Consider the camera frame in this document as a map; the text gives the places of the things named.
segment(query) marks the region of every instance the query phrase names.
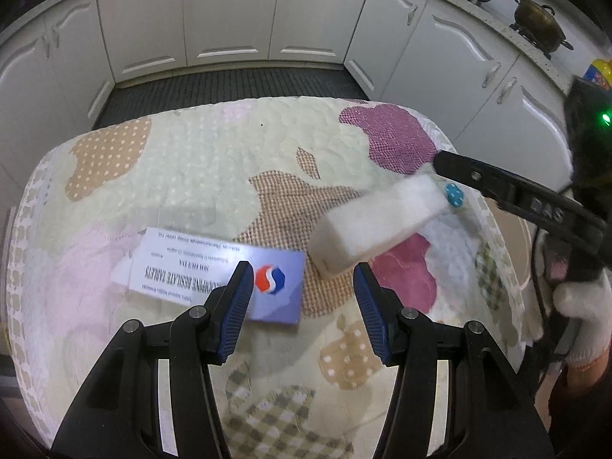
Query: dark striped floor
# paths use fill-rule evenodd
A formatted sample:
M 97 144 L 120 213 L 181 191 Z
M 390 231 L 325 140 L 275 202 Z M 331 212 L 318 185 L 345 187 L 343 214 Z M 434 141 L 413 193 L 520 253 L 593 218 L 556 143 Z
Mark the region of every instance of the dark striped floor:
M 265 96 L 367 99 L 346 70 L 270 67 L 204 72 L 115 88 L 95 129 L 167 110 Z

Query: white cabinet door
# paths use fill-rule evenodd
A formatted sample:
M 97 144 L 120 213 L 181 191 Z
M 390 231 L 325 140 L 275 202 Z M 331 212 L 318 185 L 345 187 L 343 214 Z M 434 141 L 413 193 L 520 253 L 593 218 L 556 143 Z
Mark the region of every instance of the white cabinet door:
M 184 0 L 187 65 L 267 60 L 276 0 Z
M 455 140 L 455 148 L 560 190 L 571 175 L 563 95 L 527 58 L 520 57 Z
M 186 66 L 182 3 L 98 0 L 106 51 L 117 82 Z
M 453 141 L 517 57 L 518 50 L 485 24 L 429 0 L 381 99 L 419 111 Z
M 0 237 L 6 213 L 13 205 L 19 205 L 23 189 L 15 183 L 0 164 Z
M 114 86 L 96 0 L 64 0 L 45 12 L 45 27 L 76 136 L 94 126 Z
M 0 49 L 0 164 L 22 188 L 47 151 L 73 137 L 53 52 L 42 16 Z
M 345 67 L 368 98 L 379 100 L 427 0 L 365 0 Z
M 271 60 L 343 63 L 365 0 L 277 0 Z

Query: circular logo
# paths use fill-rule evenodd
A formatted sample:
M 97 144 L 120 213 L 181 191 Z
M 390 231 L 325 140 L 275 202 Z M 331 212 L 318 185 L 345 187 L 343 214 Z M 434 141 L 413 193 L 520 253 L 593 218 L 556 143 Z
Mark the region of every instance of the circular logo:
M 285 287 L 285 274 L 275 265 L 264 265 L 255 273 L 255 286 L 261 293 L 274 295 Z

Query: screw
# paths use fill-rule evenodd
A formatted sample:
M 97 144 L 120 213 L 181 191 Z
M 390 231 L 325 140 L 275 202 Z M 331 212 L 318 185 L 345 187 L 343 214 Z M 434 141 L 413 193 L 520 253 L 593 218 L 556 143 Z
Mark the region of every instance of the screw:
M 130 319 L 129 321 L 125 321 L 123 323 L 123 331 L 126 333 L 134 333 L 140 326 L 140 323 L 135 319 Z
M 204 307 L 203 305 L 196 305 L 189 309 L 189 315 L 194 319 L 204 317 L 206 315 L 206 307 Z
M 418 317 L 418 311 L 414 307 L 405 307 L 402 309 L 402 316 L 406 319 L 416 319 Z
M 467 327 L 472 333 L 475 333 L 476 335 L 481 334 L 485 330 L 485 327 L 478 321 L 470 321 L 467 324 Z

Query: tablecloth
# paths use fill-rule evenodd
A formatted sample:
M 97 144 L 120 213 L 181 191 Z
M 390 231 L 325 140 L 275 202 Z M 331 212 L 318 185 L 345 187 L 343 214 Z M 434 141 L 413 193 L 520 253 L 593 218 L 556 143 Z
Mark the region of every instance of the tablecloth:
M 414 110 L 329 98 L 263 98 L 124 122 L 58 146 L 38 165 L 13 228 L 7 308 L 17 379 L 51 444 L 72 398 L 121 324 L 174 319 L 184 307 L 110 280 L 147 226 L 305 249 L 332 206 L 417 171 L 432 173 L 442 131 Z M 444 188 L 448 181 L 433 176 Z M 482 321 L 521 358 L 522 299 L 486 202 L 463 207 L 372 260 L 383 286 L 434 321 Z M 329 282 L 310 259 L 297 326 L 246 322 L 236 353 L 211 370 L 234 457 L 371 457 L 396 369 L 372 353 L 351 276 Z M 173 443 L 160 365 L 164 448 Z M 441 443 L 439 371 L 430 448 Z

